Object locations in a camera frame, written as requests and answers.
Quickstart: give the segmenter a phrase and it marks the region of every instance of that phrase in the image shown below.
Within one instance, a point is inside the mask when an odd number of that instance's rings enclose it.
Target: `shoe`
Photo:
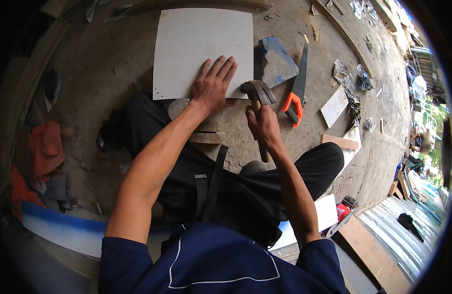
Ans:
[[[247,163],[239,174],[260,173],[268,170],[266,165],[258,160]]]

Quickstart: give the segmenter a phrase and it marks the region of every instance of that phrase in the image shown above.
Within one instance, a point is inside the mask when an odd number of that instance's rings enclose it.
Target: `hammer head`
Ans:
[[[247,94],[250,100],[256,100],[260,102],[260,105],[269,105],[277,102],[275,95],[270,88],[263,81],[254,79],[245,82],[241,85],[239,90],[242,93]]]

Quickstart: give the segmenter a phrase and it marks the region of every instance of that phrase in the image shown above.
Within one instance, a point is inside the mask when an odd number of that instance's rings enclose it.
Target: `hand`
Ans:
[[[200,109],[205,110],[206,115],[233,106],[237,102],[236,99],[226,101],[226,91],[236,72],[237,62],[231,56],[223,64],[225,59],[226,57],[220,56],[209,73],[207,71],[211,59],[207,59],[192,87],[190,104],[193,103]]]
[[[246,108],[246,116],[254,140],[263,144],[269,151],[283,143],[277,115],[271,110],[270,106],[260,107],[258,114],[255,115],[252,106],[249,105]]]

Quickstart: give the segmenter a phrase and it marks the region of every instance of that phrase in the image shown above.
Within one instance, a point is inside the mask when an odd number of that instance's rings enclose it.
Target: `red cloth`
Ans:
[[[34,128],[30,136],[30,150],[33,154],[33,177],[39,182],[41,176],[54,172],[64,162],[59,124],[47,121]]]
[[[25,180],[23,180],[23,177],[20,175],[15,165],[12,168],[11,194],[12,212],[20,221],[22,221],[22,199],[46,208],[46,206],[41,203],[40,199],[36,195],[36,192],[29,190],[28,186],[25,183]]]

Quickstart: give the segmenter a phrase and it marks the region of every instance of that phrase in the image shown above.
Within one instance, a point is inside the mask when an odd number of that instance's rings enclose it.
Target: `navy blue shirt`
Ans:
[[[182,233],[153,264],[146,244],[102,241],[99,293],[345,293],[330,240],[301,250],[296,266],[243,235],[205,222]]]

